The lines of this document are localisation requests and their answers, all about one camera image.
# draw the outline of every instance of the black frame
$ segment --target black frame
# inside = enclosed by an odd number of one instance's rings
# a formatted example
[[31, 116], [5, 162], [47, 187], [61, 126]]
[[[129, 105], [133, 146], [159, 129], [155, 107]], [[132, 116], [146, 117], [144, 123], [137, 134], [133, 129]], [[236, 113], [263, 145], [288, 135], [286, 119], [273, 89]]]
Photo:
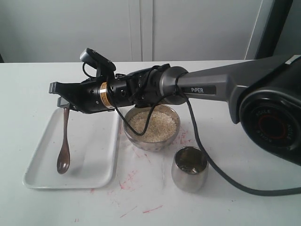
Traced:
[[274, 0], [255, 59], [273, 56], [292, 3], [293, 0]]

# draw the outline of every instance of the stainless steel cup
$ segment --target stainless steel cup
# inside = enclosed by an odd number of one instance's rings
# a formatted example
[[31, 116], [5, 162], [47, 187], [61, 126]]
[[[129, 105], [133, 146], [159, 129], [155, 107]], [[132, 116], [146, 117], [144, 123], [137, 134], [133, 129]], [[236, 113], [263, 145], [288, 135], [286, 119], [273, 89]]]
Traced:
[[174, 155], [171, 175], [178, 188], [195, 193], [206, 182], [208, 167], [208, 161], [201, 150], [183, 147]]

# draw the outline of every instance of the white cabinet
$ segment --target white cabinet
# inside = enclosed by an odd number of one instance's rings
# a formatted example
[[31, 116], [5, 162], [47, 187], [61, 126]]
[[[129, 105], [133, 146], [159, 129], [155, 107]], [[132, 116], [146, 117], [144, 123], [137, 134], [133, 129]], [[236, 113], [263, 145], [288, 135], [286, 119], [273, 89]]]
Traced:
[[273, 0], [0, 1], [5, 62], [74, 62], [90, 47], [112, 61], [255, 56]]

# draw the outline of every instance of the rice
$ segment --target rice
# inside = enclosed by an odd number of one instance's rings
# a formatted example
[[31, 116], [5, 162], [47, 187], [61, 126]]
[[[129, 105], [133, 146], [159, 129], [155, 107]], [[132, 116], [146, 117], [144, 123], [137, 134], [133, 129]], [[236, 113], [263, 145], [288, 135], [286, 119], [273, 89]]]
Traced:
[[[134, 115], [129, 124], [137, 132], [141, 133], [145, 127], [146, 119], [149, 112], [140, 112]], [[137, 136], [127, 128], [129, 135], [137, 141], [155, 143], [169, 139], [176, 133], [177, 125], [173, 118], [159, 111], [153, 111], [150, 117], [150, 123], [143, 136]]]

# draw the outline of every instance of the white table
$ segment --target white table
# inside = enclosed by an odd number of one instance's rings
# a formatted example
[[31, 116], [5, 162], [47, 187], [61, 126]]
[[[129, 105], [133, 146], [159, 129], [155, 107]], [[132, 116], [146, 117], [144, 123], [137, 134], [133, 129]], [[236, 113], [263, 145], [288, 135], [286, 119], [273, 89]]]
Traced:
[[[237, 62], [241, 61], [171, 62], [171, 65], [196, 71]], [[116, 63], [116, 67], [118, 73], [129, 73], [163, 63]], [[188, 144], [187, 140], [182, 144], [178, 140], [178, 144], [162, 153], [146, 153], [133, 151], [122, 135], [116, 176], [106, 187], [63, 191], [26, 188], [22, 184], [25, 170], [56, 109], [58, 96], [48, 94], [49, 84], [86, 79], [81, 66], [81, 63], [0, 64], [1, 226], [300, 224], [301, 195], [249, 195], [232, 187], [212, 168], [199, 194], [176, 188], [170, 172], [172, 158], [176, 149]], [[240, 124], [232, 124], [226, 103], [192, 100], [192, 106], [198, 115], [205, 148], [239, 182], [258, 189], [301, 186], [301, 167], [257, 147]], [[174, 109], [181, 112], [181, 123], [189, 123], [186, 105]]]

